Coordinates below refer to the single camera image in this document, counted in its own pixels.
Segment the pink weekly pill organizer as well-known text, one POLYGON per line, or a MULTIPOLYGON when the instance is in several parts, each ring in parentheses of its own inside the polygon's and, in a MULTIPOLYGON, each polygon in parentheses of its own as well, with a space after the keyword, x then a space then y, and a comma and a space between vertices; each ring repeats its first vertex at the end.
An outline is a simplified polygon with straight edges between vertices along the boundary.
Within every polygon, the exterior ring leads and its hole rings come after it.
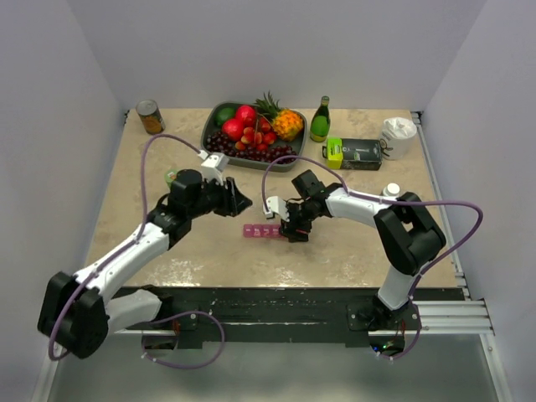
POLYGON ((281 238, 278 224, 245 224, 243 226, 245 238, 278 239, 281 238))

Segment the green pill bottle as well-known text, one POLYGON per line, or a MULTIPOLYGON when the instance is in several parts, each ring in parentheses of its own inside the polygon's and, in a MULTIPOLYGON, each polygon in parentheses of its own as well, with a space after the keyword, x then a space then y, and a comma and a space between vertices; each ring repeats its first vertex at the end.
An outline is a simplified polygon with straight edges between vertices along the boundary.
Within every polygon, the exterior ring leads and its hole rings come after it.
POLYGON ((177 177, 177 173, 178 173, 177 170, 170 169, 164 174, 165 183, 169 188, 171 188, 172 182, 177 177))

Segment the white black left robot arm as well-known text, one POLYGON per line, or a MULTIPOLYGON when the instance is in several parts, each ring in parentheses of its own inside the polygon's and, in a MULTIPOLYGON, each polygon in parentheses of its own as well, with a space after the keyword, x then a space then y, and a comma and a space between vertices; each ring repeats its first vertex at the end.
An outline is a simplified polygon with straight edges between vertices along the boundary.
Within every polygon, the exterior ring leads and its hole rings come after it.
POLYGON ((116 330, 141 322, 167 327, 173 308, 155 287, 124 297, 116 293, 141 268, 173 248, 196 218, 211 213, 235 217, 251 205, 231 177, 207 179, 193 169, 179 171, 169 192, 134 234, 86 268, 73 275, 59 272, 49 280, 37 329, 51 345, 88 358, 116 330))

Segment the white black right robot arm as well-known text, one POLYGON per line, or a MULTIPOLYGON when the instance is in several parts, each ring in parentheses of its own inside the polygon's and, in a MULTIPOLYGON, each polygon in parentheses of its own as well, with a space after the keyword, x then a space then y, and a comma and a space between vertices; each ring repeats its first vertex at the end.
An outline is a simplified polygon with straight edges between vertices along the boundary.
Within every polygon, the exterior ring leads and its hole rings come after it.
POLYGON ((307 242, 312 222, 322 217, 348 219, 377 230, 389 271, 370 305, 355 315, 371 329, 393 328, 403 318, 422 267, 446 246, 440 226, 414 193, 401 198, 352 193, 341 183, 325 185, 310 170, 292 184, 299 198, 269 197, 264 207, 266 217, 280 217, 280 234, 290 242, 307 242))

